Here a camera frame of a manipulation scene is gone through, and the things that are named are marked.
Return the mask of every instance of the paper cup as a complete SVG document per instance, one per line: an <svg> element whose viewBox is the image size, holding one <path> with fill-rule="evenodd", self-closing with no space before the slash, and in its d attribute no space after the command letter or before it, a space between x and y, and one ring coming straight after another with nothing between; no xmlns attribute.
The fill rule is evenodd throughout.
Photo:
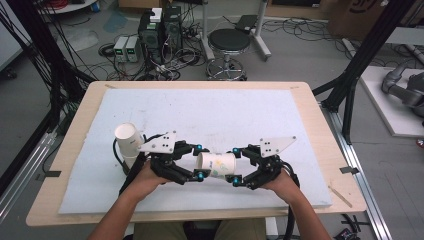
<svg viewBox="0 0 424 240"><path fill-rule="evenodd" d="M138 148L144 143L140 132L134 124L123 123L115 129L115 138L125 163L131 168L140 153Z"/></svg>
<svg viewBox="0 0 424 240"><path fill-rule="evenodd" d="M232 153L201 152L196 165L200 169L210 169L210 177L225 179L225 175L234 174L236 157Z"/></svg>

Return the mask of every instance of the tape piece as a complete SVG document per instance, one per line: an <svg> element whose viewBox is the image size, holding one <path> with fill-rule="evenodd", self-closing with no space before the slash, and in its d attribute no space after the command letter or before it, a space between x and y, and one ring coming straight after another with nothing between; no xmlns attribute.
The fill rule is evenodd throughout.
<svg viewBox="0 0 424 240"><path fill-rule="evenodd" d="M45 177L59 177L62 171L48 171L44 175Z"/></svg>
<svg viewBox="0 0 424 240"><path fill-rule="evenodd" d="M345 174L345 173L352 173L352 174L357 174L359 172L359 170L357 168L352 168L350 166L348 167L343 167L340 168L340 171Z"/></svg>

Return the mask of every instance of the white platform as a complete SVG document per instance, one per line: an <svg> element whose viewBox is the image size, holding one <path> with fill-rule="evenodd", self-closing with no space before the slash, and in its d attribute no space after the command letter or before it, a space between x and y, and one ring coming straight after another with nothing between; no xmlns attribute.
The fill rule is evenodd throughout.
<svg viewBox="0 0 424 240"><path fill-rule="evenodd" d="M424 127L422 126L424 118L415 115L410 108L402 104L399 98L381 91L384 77L392 70L393 68L368 67L362 74L361 81L393 136L424 137ZM422 71L406 69L398 85L406 88L409 77Z"/></svg>
<svg viewBox="0 0 424 240"><path fill-rule="evenodd" d="M332 204L300 115L287 90L109 89L73 167L60 213L104 213L125 180L112 152L114 129L132 122L147 137L177 131L177 140L202 144L214 153L259 144L260 138L296 136L280 156L292 164L302 191L314 207ZM184 155L177 165L193 170ZM236 174L256 170L237 160ZM272 191L234 188L224 180L159 186L136 211L285 208Z"/></svg>

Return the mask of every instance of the stool seat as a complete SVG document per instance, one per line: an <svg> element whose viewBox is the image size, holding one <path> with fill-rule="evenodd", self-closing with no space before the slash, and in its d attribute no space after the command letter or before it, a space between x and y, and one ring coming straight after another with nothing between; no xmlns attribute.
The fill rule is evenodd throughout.
<svg viewBox="0 0 424 240"><path fill-rule="evenodd" d="M218 29L209 35L209 45L220 51L239 52L249 47L250 38L236 29Z"/></svg>

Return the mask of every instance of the black round stool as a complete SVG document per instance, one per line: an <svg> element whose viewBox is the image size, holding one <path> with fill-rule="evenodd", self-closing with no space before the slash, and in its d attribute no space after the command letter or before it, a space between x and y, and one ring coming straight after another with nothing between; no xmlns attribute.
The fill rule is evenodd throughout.
<svg viewBox="0 0 424 240"><path fill-rule="evenodd" d="M236 29L218 29L208 39L213 51L224 54L223 58L216 58L208 63L208 80L247 80L243 65L230 56L239 55L249 48L249 35Z"/></svg>

